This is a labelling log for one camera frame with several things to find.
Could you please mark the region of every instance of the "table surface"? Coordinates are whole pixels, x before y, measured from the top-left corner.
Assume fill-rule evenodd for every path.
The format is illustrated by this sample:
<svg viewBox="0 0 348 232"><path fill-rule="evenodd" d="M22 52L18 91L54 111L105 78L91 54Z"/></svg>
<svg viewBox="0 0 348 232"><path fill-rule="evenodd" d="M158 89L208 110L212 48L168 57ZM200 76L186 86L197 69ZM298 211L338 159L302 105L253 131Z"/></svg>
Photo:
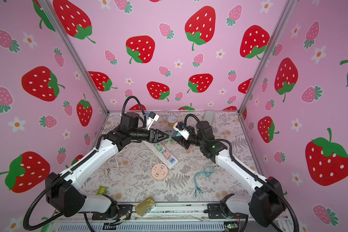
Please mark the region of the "table surface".
<svg viewBox="0 0 348 232"><path fill-rule="evenodd" d="M205 112L196 111L191 113L199 119L202 119L205 114ZM110 113L103 134L108 133L120 123L120 114ZM157 112L157 114L160 118L151 127L168 131L172 130L167 123L168 116L174 115L177 121L183 122L188 111ZM195 127L195 120L189 118L188 124ZM215 112L212 127L215 138L229 140L233 145L233 155L256 171L237 113ZM124 180L119 183L110 182L104 174L104 170L107 168L104 163L86 180L81 191L96 194L100 186L105 186L108 187L106 194L118 202L140 202L148 196L152 196L156 202L213 202L221 200L229 193L247 195L246 189L230 173L210 161L215 171L210 177L205 177L203 174L198 175L196 181L203 193L197 193L195 196L194 175L203 171L204 165L209 162L208 159L199 149L196 149L197 147L185 150L171 138L162 141L161 144L179 161L177 167L170 170L168 177L163 181L157 181L151 175L152 167L157 164L153 153L143 151L135 158L130 173ZM120 169L118 172L116 169L110 169L109 179L119 181L129 170L128 162L119 158L120 156L132 161L134 156L144 149L148 149L144 143L131 143L127 149L119 152L116 157ZM108 164L111 167L117 167L115 158L109 160Z"/></svg>

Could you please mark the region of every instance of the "white flower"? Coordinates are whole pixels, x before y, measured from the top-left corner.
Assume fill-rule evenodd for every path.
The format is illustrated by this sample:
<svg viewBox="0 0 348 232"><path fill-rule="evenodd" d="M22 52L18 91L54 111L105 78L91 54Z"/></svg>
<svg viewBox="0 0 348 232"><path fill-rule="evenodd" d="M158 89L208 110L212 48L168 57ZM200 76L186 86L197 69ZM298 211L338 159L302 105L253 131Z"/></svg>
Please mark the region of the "white flower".
<svg viewBox="0 0 348 232"><path fill-rule="evenodd" d="M316 48L315 49L315 54L312 56L312 60L316 60L316 64L318 64L320 62L320 59L321 58L324 58L326 57L326 53L324 52L325 51L325 48L326 48L326 45L323 46L321 49L319 48Z"/></svg>
<svg viewBox="0 0 348 232"><path fill-rule="evenodd" d="M293 172L291 173L292 174L292 179L291 181L292 182L295 182L297 184L297 186L299 186L299 183L302 183L303 181L299 178L299 173L297 174L294 174Z"/></svg>
<svg viewBox="0 0 348 232"><path fill-rule="evenodd" d="M5 232L13 232L14 230L17 230L22 225L22 217L19 219L12 218L10 219L10 224L4 229Z"/></svg>
<svg viewBox="0 0 348 232"><path fill-rule="evenodd" d="M292 127L291 129L295 129L297 132L299 131L299 128L302 127L302 124L299 123L299 118L297 118L295 121L294 120L291 120L291 123L292 123Z"/></svg>
<svg viewBox="0 0 348 232"><path fill-rule="evenodd" d="M175 64L175 68L182 68L182 65L183 65L183 63L180 61L180 60L178 60L177 62L174 62L174 64Z"/></svg>
<svg viewBox="0 0 348 232"><path fill-rule="evenodd" d="M291 38L298 36L298 31L300 30L302 26L299 26L298 23L295 25L295 27L291 30Z"/></svg>
<svg viewBox="0 0 348 232"><path fill-rule="evenodd" d="M217 54L217 56L216 56L215 58L221 58L221 59L223 59L223 55L225 55L226 53L223 52L223 49L221 49L220 51L215 52L215 54Z"/></svg>
<svg viewBox="0 0 348 232"><path fill-rule="evenodd" d="M67 129L65 129L65 132L62 133L62 135L64 136L64 139L65 139L65 140L68 139L68 138L70 138L70 134L71 134L71 132L68 131Z"/></svg>
<svg viewBox="0 0 348 232"><path fill-rule="evenodd" d="M131 78L125 78L125 83L128 83L129 85L131 85L132 83L134 83L134 81L131 80Z"/></svg>
<svg viewBox="0 0 348 232"><path fill-rule="evenodd" d="M268 158L266 157L266 155L263 155L263 160L264 160L264 162L268 162Z"/></svg>
<svg viewBox="0 0 348 232"><path fill-rule="evenodd" d="M307 230L307 224L303 224L303 223L301 223L301 222L299 222L299 231L303 231L303 232L309 232L308 230Z"/></svg>
<svg viewBox="0 0 348 232"><path fill-rule="evenodd" d="M23 35L24 35L23 42L28 43L30 48L34 48L34 46L37 46L37 43L34 41L33 35L28 35L25 32L23 32Z"/></svg>
<svg viewBox="0 0 348 232"><path fill-rule="evenodd" d="M9 122L8 125L13 127L13 133L16 132L17 130L24 131L24 124L26 121L24 120L19 120L18 117L14 118L14 122Z"/></svg>
<svg viewBox="0 0 348 232"><path fill-rule="evenodd" d="M269 8L273 6L273 3L270 2L270 0L267 0L267 1L265 1L265 2L262 2L261 5L262 5L262 7L260 8L260 11L259 11L259 12L260 12L260 13L261 13L261 12L268 13Z"/></svg>
<svg viewBox="0 0 348 232"><path fill-rule="evenodd" d="M110 2L111 2L111 0L98 0L98 2L100 2L101 3L101 8L102 9L104 9L104 8L107 8L107 9L111 9L110 7L109 7L109 4L110 4Z"/></svg>
<svg viewBox="0 0 348 232"><path fill-rule="evenodd" d="M316 3L316 6L318 6L318 4L320 3L321 0L313 0L312 4Z"/></svg>
<svg viewBox="0 0 348 232"><path fill-rule="evenodd" d="M224 90L224 88L223 88L223 89L219 90L219 95L221 95L221 94L224 95L225 92L227 92L227 90Z"/></svg>
<svg viewBox="0 0 348 232"><path fill-rule="evenodd" d="M75 75L75 80L80 80L80 74L78 71L73 73Z"/></svg>

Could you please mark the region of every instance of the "power strip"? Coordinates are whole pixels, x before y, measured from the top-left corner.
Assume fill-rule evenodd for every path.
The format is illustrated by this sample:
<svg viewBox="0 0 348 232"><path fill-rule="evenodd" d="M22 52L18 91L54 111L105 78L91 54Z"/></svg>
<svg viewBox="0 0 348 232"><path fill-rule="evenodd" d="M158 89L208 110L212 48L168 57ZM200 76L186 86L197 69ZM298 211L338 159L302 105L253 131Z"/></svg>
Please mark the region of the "power strip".
<svg viewBox="0 0 348 232"><path fill-rule="evenodd" d="M162 150L161 150L162 153L161 153L160 151L156 149L155 143L149 143L147 141L143 141L143 142L162 161L162 163L168 167L169 170L175 169L177 167L178 159L174 157L169 151L167 151L164 146L160 144L162 147ZM165 153L169 153L170 155L169 159L165 158L163 154L164 151Z"/></svg>

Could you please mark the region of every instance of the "black mount plate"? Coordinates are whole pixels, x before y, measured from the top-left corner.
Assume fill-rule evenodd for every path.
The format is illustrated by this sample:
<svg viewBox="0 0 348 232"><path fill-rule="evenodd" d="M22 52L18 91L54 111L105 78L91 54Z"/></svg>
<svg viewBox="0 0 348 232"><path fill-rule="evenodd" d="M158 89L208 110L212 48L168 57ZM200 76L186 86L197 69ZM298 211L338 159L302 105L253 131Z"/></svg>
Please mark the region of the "black mount plate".
<svg viewBox="0 0 348 232"><path fill-rule="evenodd" d="M119 211L121 211L122 215L127 214L129 210L131 212L133 209L133 205L117 205L117 206L119 207ZM130 215L131 214L129 214L125 218L125 220L130 220ZM120 217L121 216L119 214L116 214L116 216L113 218L106 218L106 217L103 217L101 213L93 213L92 220L117 220Z"/></svg>

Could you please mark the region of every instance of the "black cable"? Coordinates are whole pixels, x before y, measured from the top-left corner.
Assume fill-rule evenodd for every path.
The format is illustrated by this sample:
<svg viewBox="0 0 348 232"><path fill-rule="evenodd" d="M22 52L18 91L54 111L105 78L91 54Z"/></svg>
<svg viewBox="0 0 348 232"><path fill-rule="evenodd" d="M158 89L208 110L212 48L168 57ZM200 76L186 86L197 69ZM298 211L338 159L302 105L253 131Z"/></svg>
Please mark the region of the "black cable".
<svg viewBox="0 0 348 232"><path fill-rule="evenodd" d="M292 222L294 225L294 231L293 232L299 232L299 223L298 223L298 219L297 216L295 215L294 210L292 209L291 205L289 204L289 202L285 199L285 197L279 193L275 188L273 188L270 184L266 183L265 181L263 181L262 179L260 179L257 175L255 175L254 173L252 173L250 170L248 170L246 167L244 167L242 164L240 164L235 157L232 154L232 144L230 141L225 140L225 139L214 139L214 140L209 140L208 138L205 137L204 134L204 130L201 126L200 120L199 118L197 118L194 114L187 114L186 117L184 118L184 127L187 128L187 119L189 117L193 117L197 123L199 124L200 130L201 130L201 134L204 137L205 141L208 142L217 142L217 141L222 141L222 142L226 142L229 145L229 154L231 157L231 160L233 162L235 162L242 170L244 170L247 174L249 174L250 176L252 176L255 180L259 181L260 183L262 183L266 188L268 188L270 191L272 191L274 194L276 194L276 196L278 196L282 202L284 203L284 205L286 206L286 208L288 209L291 218L292 218Z"/></svg>
<svg viewBox="0 0 348 232"><path fill-rule="evenodd" d="M97 149L99 149L99 146L101 144L101 140L103 138L103 136L105 136L105 134L102 134L99 136L98 141L97 141L97 145L95 146ZM81 160L79 163L75 164L73 167L71 167L71 170L74 171L76 170L80 165L82 165L83 163L85 163L88 159L90 159L97 151L93 150L85 159ZM58 177L56 180L54 180L46 189L44 189L36 198L35 200L32 202L32 204L30 205L30 207L28 208L26 214L23 217L23 228L25 230L36 230L40 227L43 227L44 225L48 224L49 222L51 222L52 220L59 218L60 216L62 216L62 213L59 213L51 218L49 218L46 221L43 221L40 224L37 224L35 226L31 226L30 225L30 216L32 214L32 211L34 210L34 208L36 207L37 203L40 202L41 198L54 186L56 186L59 182L61 182L66 176L68 176L70 174L69 171L67 171L65 174L63 174L62 176Z"/></svg>

